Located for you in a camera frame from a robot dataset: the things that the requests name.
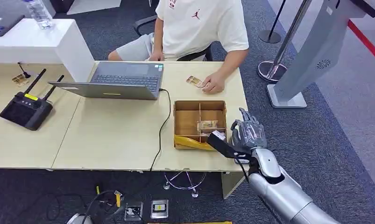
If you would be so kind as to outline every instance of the laptop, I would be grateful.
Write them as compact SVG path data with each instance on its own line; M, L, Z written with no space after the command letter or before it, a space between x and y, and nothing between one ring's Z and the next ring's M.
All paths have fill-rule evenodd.
M99 62L89 83L49 82L87 98L157 100L161 63Z

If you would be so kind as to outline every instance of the stanchion base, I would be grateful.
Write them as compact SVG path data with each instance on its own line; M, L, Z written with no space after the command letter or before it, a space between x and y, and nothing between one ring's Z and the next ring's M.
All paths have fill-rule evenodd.
M277 32L273 32L271 34L271 37L269 38L271 30L262 30L259 32L259 38L263 42L266 43L278 43L281 41L281 35L279 35Z
M278 101L274 91L275 84L267 85L267 92L269 94L271 104L274 108L306 108L307 103L304 100L303 95L299 92L292 99L286 102Z
M267 75L273 63L274 63L273 61L264 61L264 62L261 62L259 66L257 67L257 74L262 79L270 83L278 82L282 78L282 76L285 74L285 72L288 70L288 68L285 65L279 64L274 76L272 78L268 78Z

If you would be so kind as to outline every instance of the light wooden desk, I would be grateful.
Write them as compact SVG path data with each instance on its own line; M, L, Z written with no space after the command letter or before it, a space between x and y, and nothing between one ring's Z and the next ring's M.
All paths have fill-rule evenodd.
M175 100L224 100L227 135L239 107L247 107L239 70L227 80L226 89L206 95L186 83L190 75L201 80L215 72L221 62L163 62L162 88ZM158 101L81 98L55 159L53 169L149 170L158 151L158 130L169 113L168 96ZM162 152L155 171L232 172L222 175L224 198L242 180L241 168L218 152L177 150L173 147L173 111L162 132Z
M36 75L47 68L31 95L44 97L51 88L48 81L65 75L64 81L73 81L63 65L23 65L32 77L23 87L16 86L12 77L21 73L17 64L0 64L0 112L19 91L25 91ZM73 117L80 97L55 89L49 100L54 109L38 131L30 131L0 117L0 168L51 168L59 147Z

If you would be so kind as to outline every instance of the table leg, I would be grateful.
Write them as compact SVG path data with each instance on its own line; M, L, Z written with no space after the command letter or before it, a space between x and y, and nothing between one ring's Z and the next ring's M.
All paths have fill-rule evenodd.
M223 199L227 199L235 189L244 181L243 172L222 173Z

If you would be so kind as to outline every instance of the white counter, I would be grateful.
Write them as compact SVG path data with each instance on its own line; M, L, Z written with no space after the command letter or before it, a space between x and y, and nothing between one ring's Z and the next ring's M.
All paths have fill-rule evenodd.
M76 82L86 82L94 59L74 20L54 20L41 30L34 19L23 19L0 37L0 63L63 64Z

